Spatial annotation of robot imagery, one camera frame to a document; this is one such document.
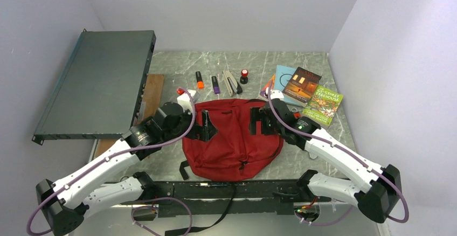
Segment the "red backpack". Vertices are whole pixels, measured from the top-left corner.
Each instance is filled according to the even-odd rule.
[[[203,142],[183,138],[187,163],[197,176],[212,181],[241,181],[254,177],[281,152],[283,139],[279,135],[251,135],[251,108],[263,107],[263,100],[213,100],[196,104],[195,122],[202,125],[202,111],[207,110],[217,129],[213,137]],[[184,179],[189,178],[180,168]]]

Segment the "gray marble surface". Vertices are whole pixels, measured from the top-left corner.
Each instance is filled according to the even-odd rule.
[[[228,99],[228,91],[221,80],[222,71],[229,70],[238,79],[243,68],[249,70],[249,82],[242,85],[243,93],[234,97],[257,98],[260,89],[276,72],[276,65],[301,66],[321,75],[320,85],[337,91],[327,54],[323,52],[156,52],[149,73],[165,75],[162,105],[167,101],[176,101],[176,88],[179,86],[199,91],[199,102]],[[204,89],[197,89],[196,71],[202,74]],[[218,77],[221,90],[218,95],[214,94],[212,89],[212,75]],[[342,106],[339,107],[327,130],[341,143],[355,150]],[[184,160],[181,142],[177,142],[163,147],[161,151],[117,174],[111,181],[117,182],[123,176],[131,176],[137,171],[146,171],[155,181],[180,181],[182,178],[178,168]],[[310,159],[307,152],[285,143],[281,154],[253,179],[296,179],[308,169],[317,170],[328,176],[344,177],[344,174],[326,161],[320,158]],[[204,180],[194,175],[190,168],[186,170],[190,180]]]

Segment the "red cap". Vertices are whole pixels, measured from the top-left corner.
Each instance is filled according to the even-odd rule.
[[[247,77],[247,74],[249,74],[249,72],[247,71],[247,69],[241,70],[241,76],[242,76],[242,77]]]

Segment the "purple highlighter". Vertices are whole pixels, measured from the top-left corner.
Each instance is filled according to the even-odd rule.
[[[219,94],[220,90],[219,90],[219,83],[217,83],[217,77],[216,76],[212,76],[211,77],[211,82],[213,83],[214,93],[215,94]]]

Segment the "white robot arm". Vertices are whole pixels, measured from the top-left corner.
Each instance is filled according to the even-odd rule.
[[[195,91],[190,92],[194,99],[198,96]],[[281,101],[283,99],[282,93],[274,92],[273,95],[275,97],[273,99],[274,109],[278,112],[281,120],[299,131],[323,138],[328,143],[323,143],[315,138],[300,136],[285,129],[271,115],[271,109],[268,108],[267,103],[264,108],[259,110],[259,113],[269,117],[267,120],[272,124],[271,127],[275,133],[281,135],[289,144],[297,145],[300,149],[323,158],[349,178],[349,180],[332,178],[317,171],[308,170],[297,181],[297,187],[301,189],[301,194],[306,195],[307,199],[323,196],[347,202],[357,206],[371,220],[383,223],[399,197],[392,188],[379,179],[376,172],[388,177],[396,187],[401,189],[399,171],[391,165],[383,168],[343,145],[342,147],[345,147],[347,152],[335,148],[335,144],[341,145],[341,143],[329,135],[325,129],[320,128],[307,118],[294,117],[294,114]],[[145,172],[137,172],[133,177],[116,184],[100,186],[109,177],[160,150],[160,147],[157,147],[132,151],[132,147],[157,145],[183,135],[184,131],[192,125],[190,122],[192,115],[187,110],[192,110],[192,105],[190,98],[183,94],[178,98],[178,104],[165,103],[154,117],[132,127],[105,153],[78,171],[54,183],[47,179],[40,182],[36,187],[38,201],[54,235],[68,234],[78,227],[84,219],[113,205],[152,198],[155,194],[154,182]],[[179,124],[176,122],[176,117],[179,117]],[[209,117],[207,120],[208,122],[204,122],[204,126],[211,126]],[[162,129],[173,126],[176,128],[173,128],[172,131]],[[191,132],[185,136],[199,140],[202,138],[211,139],[211,136],[201,136],[199,131],[202,130],[208,131],[210,129],[198,129],[198,125],[194,125],[190,130]],[[368,168],[348,155],[348,152],[362,159]],[[75,178],[78,178],[77,181],[70,185]],[[57,193],[55,197],[43,204],[45,199],[55,193]]]

